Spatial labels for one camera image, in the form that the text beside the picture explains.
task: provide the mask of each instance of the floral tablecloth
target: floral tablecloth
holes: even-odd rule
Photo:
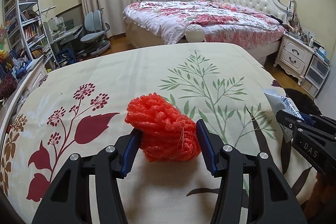
[[[243,153],[267,152],[300,203],[311,194],[315,171],[289,144],[263,88],[285,95],[244,49],[227,43],[184,43],[120,52],[49,73],[22,106],[1,155],[0,185],[31,223],[63,163],[73,153],[94,155],[130,133],[124,122],[131,99],[157,92],[194,121]],[[220,178],[202,155],[188,162],[149,163],[139,151],[119,180],[130,223],[208,223]],[[247,214],[244,178],[241,221]],[[99,223],[95,177],[90,177],[93,223]]]

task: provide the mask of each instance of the office chair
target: office chair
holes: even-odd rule
[[[85,29],[91,33],[83,36],[81,42],[94,43],[89,47],[84,54],[90,54],[91,56],[98,57],[100,53],[103,53],[110,47],[110,41],[107,39],[106,33],[111,29],[108,23],[105,23],[107,30],[102,30],[101,22],[101,10],[96,10],[93,13],[88,13],[84,20]]]

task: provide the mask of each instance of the red leaf print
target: red leaf print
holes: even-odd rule
[[[93,141],[108,128],[109,121],[117,114],[119,113],[84,117],[76,128],[75,142],[86,144]]]
[[[26,199],[39,202],[43,198],[49,185],[50,183],[47,181],[44,175],[40,173],[34,174],[34,178],[31,180],[29,185],[28,196]]]
[[[50,171],[51,166],[50,166],[50,156],[49,156],[49,152],[47,149],[45,149],[42,145],[42,141],[40,143],[40,149],[35,151],[31,156],[30,159],[28,161],[28,167],[31,163],[35,164],[35,167],[38,170],[41,169],[49,169]]]

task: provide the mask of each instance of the plastic packaging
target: plastic packaging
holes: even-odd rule
[[[278,95],[276,90],[264,90],[264,94],[273,110],[274,115],[276,115],[279,110],[283,110],[296,116],[300,120],[304,120],[290,98]],[[283,125],[280,126],[282,128],[285,141],[289,142],[293,138],[293,131]]]

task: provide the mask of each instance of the white nightstand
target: white nightstand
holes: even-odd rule
[[[314,53],[313,48],[285,33],[273,67],[279,64],[287,74],[298,78],[301,85]]]

